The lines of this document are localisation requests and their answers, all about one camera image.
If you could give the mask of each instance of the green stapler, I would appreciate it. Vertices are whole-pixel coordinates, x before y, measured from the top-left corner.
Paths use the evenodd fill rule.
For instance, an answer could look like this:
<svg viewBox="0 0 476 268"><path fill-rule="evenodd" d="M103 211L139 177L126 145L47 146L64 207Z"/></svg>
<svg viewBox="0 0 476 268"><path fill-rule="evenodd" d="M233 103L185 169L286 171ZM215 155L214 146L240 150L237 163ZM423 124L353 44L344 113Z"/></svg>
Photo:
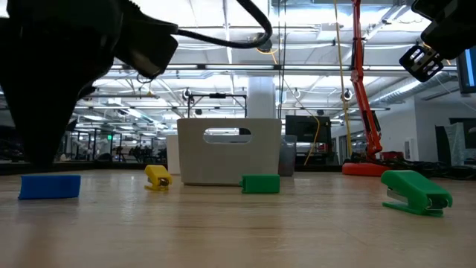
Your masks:
<svg viewBox="0 0 476 268"><path fill-rule="evenodd" d="M417 215L443 216L443 209L451 207L453 197L447 190L412 170L389 170L382 174L388 186L387 195L400 202L383 202L388 208Z"/></svg>

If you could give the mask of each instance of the yellow clip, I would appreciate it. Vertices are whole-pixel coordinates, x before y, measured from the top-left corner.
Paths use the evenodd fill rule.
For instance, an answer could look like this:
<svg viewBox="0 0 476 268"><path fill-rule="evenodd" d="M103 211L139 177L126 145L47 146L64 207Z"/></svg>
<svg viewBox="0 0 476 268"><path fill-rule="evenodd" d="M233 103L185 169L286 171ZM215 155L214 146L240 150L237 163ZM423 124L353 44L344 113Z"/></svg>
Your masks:
<svg viewBox="0 0 476 268"><path fill-rule="evenodd" d="M172 176L163 165L148 165L144 170L147 181L152 185L145 185L144 188L152 191L167 191L172 185Z"/></svg>

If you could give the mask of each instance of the ceiling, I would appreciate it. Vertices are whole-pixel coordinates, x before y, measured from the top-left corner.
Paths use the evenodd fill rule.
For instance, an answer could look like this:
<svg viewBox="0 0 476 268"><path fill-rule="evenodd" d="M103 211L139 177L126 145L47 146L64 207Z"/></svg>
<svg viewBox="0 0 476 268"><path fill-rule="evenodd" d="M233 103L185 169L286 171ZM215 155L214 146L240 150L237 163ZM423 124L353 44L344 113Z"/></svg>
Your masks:
<svg viewBox="0 0 476 268"><path fill-rule="evenodd" d="M233 41L248 42L257 33L262 32L254 19L234 0L134 0L134 2L149 16L221 39L227 38L225 22L228 23L229 38ZM268 14L274 27L271 38L272 50L280 53L271 55L261 54L256 49L223 48L187 37L175 36L179 46L170 64L330 66L328 69L332 71L285 71L285 80L304 106L339 107L341 78L337 68L339 60L338 46L335 45L333 1L288 0L286 14L283 10L284 4L281 4L281 11L278 12L277 0L254 0L253 2L265 14ZM361 27L367 38L364 53L366 66L399 66L399 58L416 42L421 42L419 35L429 25L429 21L412 13L408 6L398 5L401 2L408 1L362 1ZM5 4L5 0L0 0L0 16L7 15L4 11ZM339 1L341 54L343 65L347 68L351 62L352 53L352 20L350 0ZM283 45L284 39L286 39L286 46ZM272 76L275 85L279 84L277 71L167 70L150 84L142 84L136 80L135 72L112 69L103 79L94 83L98 88L96 95L108 96L80 100L78 106L184 106L181 96L185 89L189 89L193 94L224 92L246 95L250 76ZM369 97L377 95L380 91L409 76L403 70L367 71L364 77L367 95ZM348 71L344 72L344 87L352 90ZM121 97L114 98L111 95L121 95ZM286 93L285 100L284 106L299 106L290 92ZM244 117L245 114L237 101L231 98L203 98L199 104L196 104L196 107L199 106L235 106L236 109L222 111L204 109L202 115L194 115L192 112L193 116L239 118ZM297 114L301 113L304 114L304 111L297 111ZM328 115L335 113L336 111L327 112ZM80 121L88 123L89 125L80 125L85 128L97 127L98 123L108 121L139 123L144 126L145 124L157 126L163 123L173 130L176 119L184 114L186 116L186 110L76 109L74 117L80 117ZM85 118L85 115L94 115L103 119L90 120ZM137 127L143 131L150 130L139 125Z"/></svg>

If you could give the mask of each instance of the yellow cable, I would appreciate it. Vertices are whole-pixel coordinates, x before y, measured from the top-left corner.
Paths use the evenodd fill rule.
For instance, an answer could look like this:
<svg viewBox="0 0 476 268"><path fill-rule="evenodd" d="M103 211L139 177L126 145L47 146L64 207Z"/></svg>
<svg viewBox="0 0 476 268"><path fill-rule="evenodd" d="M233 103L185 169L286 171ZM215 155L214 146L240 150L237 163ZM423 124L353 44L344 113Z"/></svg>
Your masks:
<svg viewBox="0 0 476 268"><path fill-rule="evenodd" d="M271 54L273 56L273 61L274 61L274 64L277 65L277 61L276 61L276 57L274 56L274 53Z"/></svg>
<svg viewBox="0 0 476 268"><path fill-rule="evenodd" d="M311 150L309 150L309 153L307 154L307 157L306 157L306 161L304 162L304 165L307 165L307 162L309 161L309 157L311 157L312 151L315 149L316 141L318 140L319 130L321 129L321 122L315 115L313 115L308 109L306 109L306 107L304 107L304 105L299 101L298 97L296 97L295 93L289 87L288 82L284 80L284 83L286 83L286 87L288 88L289 92L291 92L292 97L294 97L296 101L299 103L299 105L301 105L301 107L303 107L306 110L306 112L308 112L316 120L316 122L318 122L318 130L316 130L315 132L314 141L312 142Z"/></svg>
<svg viewBox="0 0 476 268"><path fill-rule="evenodd" d="M260 52L261 54L271 54L272 55L272 54L276 53L278 51L278 49L276 48L276 50L273 51L273 52L262 52L257 48L256 51Z"/></svg>
<svg viewBox="0 0 476 268"><path fill-rule="evenodd" d="M261 52L258 49L257 49L257 51L260 52L261 54L270 54L273 57L274 64L277 64L276 57L274 56L274 53L276 53L278 51L278 49L273 51L273 52L268 52L268 53ZM301 105L301 107L303 107L306 110L306 112L308 112L316 120L316 122L318 122L318 130L315 132L314 141L312 142L311 150L309 150L309 153L307 154L307 157L306 157L306 161L304 162L304 165L307 165L307 162L309 161L309 157L311 157L312 151L315 148L316 141L318 140L319 130L321 129L321 122L319 121L319 119L317 117L315 117L315 115L313 115L308 109L306 109L306 107L304 107L304 105L299 101L298 97L296 97L294 92L289 87L288 82L286 82L285 80L284 80L284 82L286 83L286 87L288 88L289 92L291 92L292 96Z"/></svg>
<svg viewBox="0 0 476 268"><path fill-rule="evenodd" d="M334 11L335 11L335 30L337 32L337 44L338 44L338 55L339 55L339 68L341 71L341 87L342 87L342 106L344 108L344 119L347 128L347 149L349 150L349 154L352 155L352 144L350 140L350 123L349 123L349 104L344 100L344 71L342 70L342 53L341 53L341 35L339 30L339 23L338 23L338 11L337 11L337 0L334 0Z"/></svg>

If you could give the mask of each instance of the table surface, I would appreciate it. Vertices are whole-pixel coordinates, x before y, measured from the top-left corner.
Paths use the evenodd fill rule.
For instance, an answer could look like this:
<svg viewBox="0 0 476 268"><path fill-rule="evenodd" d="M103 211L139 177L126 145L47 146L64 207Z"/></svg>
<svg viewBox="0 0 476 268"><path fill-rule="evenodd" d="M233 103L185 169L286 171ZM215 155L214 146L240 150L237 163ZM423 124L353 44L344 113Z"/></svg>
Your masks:
<svg viewBox="0 0 476 268"><path fill-rule="evenodd" d="M281 193L144 190L139 170L88 170L80 198L16 198L0 176L0 267L476 267L476 182L437 180L443 218L382 207L379 178L297 173Z"/></svg>

